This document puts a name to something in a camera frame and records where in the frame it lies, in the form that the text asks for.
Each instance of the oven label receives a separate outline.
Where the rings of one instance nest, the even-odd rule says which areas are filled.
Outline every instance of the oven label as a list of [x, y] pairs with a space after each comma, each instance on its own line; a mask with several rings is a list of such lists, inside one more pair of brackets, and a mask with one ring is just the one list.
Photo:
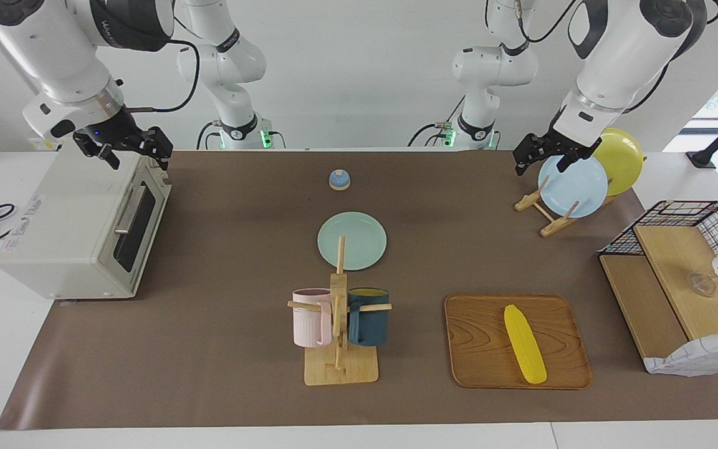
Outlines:
[[29, 201], [28, 206], [26, 207], [24, 215], [21, 216], [18, 225], [11, 230], [11, 234], [9, 234], [9, 238], [4, 245], [5, 251], [15, 251], [16, 248], [18, 248], [18, 244], [21, 242], [21, 239], [23, 238], [24, 234], [26, 234], [26, 230], [28, 230], [29, 225], [32, 223], [34, 215], [41, 208], [43, 202], [45, 201], [45, 195], [35, 195], [32, 197], [32, 199]]

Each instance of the pink mug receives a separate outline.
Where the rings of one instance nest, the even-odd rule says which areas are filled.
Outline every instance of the pink mug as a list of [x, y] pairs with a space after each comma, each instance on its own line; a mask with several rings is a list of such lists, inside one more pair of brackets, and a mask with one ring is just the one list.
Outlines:
[[302, 288], [293, 292], [293, 301], [316, 304], [320, 312], [293, 307], [293, 341], [302, 347], [331, 344], [331, 290]]

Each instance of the mug holder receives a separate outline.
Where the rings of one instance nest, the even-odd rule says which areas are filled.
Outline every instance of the mug holder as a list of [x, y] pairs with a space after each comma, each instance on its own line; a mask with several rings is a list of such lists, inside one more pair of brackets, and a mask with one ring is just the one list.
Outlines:
[[[348, 275], [345, 274], [345, 237], [341, 236], [337, 250], [337, 272], [330, 278], [331, 344], [304, 349], [304, 383], [318, 385], [367, 384], [378, 380], [378, 355], [374, 346], [348, 343]], [[288, 307], [320, 310], [313, 304], [287, 302]], [[361, 312], [391, 310], [392, 304], [368, 304]]]

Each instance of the white cloth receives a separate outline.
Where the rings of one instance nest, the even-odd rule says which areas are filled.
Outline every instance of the white cloth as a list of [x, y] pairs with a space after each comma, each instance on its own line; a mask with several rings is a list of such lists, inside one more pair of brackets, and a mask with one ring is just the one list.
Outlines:
[[694, 377], [718, 373], [718, 334], [695, 339], [679, 347], [669, 357], [644, 359], [650, 374], [674, 374]]

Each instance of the mug handle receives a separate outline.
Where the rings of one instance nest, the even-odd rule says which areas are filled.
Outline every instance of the mug handle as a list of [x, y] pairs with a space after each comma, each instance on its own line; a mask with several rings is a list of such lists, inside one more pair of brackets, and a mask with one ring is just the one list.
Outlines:
[[361, 321], [359, 315], [361, 312], [359, 312], [359, 307], [362, 307], [362, 304], [359, 304], [358, 301], [351, 304], [351, 325], [348, 326], [348, 340], [352, 340], [357, 343], [361, 343], [359, 335], [359, 322]]
[[331, 335], [331, 304], [327, 302], [320, 303], [320, 338], [317, 339], [317, 345], [323, 345], [323, 336]]

